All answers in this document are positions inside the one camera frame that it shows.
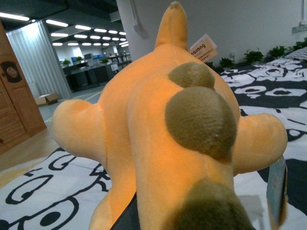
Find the orange plush toy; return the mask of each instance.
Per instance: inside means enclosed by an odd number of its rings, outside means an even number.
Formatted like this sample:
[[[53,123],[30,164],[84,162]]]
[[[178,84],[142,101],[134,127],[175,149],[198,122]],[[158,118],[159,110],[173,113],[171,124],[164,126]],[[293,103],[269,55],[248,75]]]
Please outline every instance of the orange plush toy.
[[[269,166],[286,147],[269,114],[241,117],[229,86],[187,47],[178,2],[166,10],[152,53],[104,88],[97,104],[63,102],[56,141],[100,162],[112,188],[90,229],[110,229],[135,192],[141,229],[252,229],[233,177]]]

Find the potted plant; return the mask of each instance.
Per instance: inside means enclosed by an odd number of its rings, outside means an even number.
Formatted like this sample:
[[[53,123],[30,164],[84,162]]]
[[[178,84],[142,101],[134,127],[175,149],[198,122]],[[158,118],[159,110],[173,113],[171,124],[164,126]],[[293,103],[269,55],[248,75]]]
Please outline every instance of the potted plant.
[[[284,46],[276,46],[269,51],[269,54],[274,59],[282,58],[286,54],[286,48]]]
[[[246,63],[248,65],[257,65],[259,62],[263,61],[264,55],[259,51],[248,50],[245,54]]]
[[[209,66],[211,69],[215,69],[215,66],[213,65],[213,61],[211,61],[211,62],[206,62],[205,63],[207,66]]]
[[[108,59],[107,59],[106,57],[100,59],[100,61],[101,61],[102,64],[106,64],[106,63],[109,62]]]
[[[69,61],[69,60],[67,60],[67,59],[64,59],[64,61],[63,61],[63,67],[68,67],[70,63],[71,63],[71,61]]]
[[[81,56],[76,57],[75,64],[80,64],[83,58]]]
[[[220,60],[220,65],[221,65],[221,68],[223,68],[223,70],[225,71],[235,66],[235,63],[233,60],[230,60],[229,58],[224,57]]]

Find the white wall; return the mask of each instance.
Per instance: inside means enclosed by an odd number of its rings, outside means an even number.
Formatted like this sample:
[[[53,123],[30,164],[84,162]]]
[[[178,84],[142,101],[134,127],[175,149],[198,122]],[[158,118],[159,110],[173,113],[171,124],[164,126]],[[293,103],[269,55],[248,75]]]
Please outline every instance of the white wall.
[[[93,54],[93,55],[99,55],[102,54],[101,52],[101,48],[102,46],[80,46],[81,52],[82,52],[82,56],[84,56],[85,54]]]
[[[71,57],[81,56],[92,53],[93,55],[102,54],[102,46],[68,46],[63,44],[62,46],[54,46],[59,60],[68,59],[71,61]]]
[[[180,0],[188,18],[188,46],[207,33],[217,44],[221,58],[236,52],[235,61],[244,61],[244,53],[257,48],[266,55],[275,46],[293,46],[307,32],[292,34],[302,20],[304,0]],[[133,0],[143,30],[133,30],[129,0],[117,0],[131,57],[136,60],[154,48],[160,20],[170,0]]]

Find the brown spot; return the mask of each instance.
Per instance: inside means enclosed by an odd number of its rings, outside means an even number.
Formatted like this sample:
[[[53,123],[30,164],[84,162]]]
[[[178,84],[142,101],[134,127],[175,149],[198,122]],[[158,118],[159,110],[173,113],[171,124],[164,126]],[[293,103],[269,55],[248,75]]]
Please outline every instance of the brown spot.
[[[182,88],[204,86],[213,89],[215,81],[209,68],[196,62],[188,62],[174,68],[168,78]]]
[[[165,123],[181,146],[213,158],[230,157],[236,122],[227,102],[205,87],[189,87],[166,105]]]
[[[227,186],[202,180],[189,191],[179,212],[178,230],[252,230],[239,199]]]

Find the plush tail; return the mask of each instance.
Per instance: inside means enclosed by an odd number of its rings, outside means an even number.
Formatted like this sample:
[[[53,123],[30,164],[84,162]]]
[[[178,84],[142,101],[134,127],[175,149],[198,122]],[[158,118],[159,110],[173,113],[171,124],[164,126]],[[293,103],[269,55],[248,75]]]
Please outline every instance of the plush tail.
[[[187,17],[179,2],[174,1],[165,11],[161,20],[155,48],[164,44],[173,44],[188,50]]]
[[[192,187],[178,216],[178,230],[252,230],[253,227],[233,190],[200,181]]]

